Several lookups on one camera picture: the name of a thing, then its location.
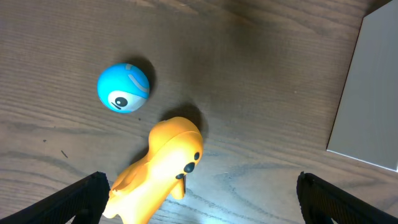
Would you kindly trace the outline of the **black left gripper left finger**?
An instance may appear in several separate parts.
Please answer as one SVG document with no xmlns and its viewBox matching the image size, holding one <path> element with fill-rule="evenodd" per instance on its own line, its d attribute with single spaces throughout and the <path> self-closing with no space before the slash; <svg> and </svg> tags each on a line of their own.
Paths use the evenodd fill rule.
<svg viewBox="0 0 398 224">
<path fill-rule="evenodd" d="M 45 199 L 1 219 L 1 224 L 99 223 L 109 199 L 106 174 L 94 172 Z"/>
</svg>

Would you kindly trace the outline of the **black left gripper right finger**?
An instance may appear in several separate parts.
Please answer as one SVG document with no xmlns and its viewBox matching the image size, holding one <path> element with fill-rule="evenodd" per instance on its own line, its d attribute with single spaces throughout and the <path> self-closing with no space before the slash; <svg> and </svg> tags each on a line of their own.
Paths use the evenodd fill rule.
<svg viewBox="0 0 398 224">
<path fill-rule="evenodd" d="M 305 223 L 397 224 L 396 217 L 311 173 L 300 173 L 296 191 Z"/>
</svg>

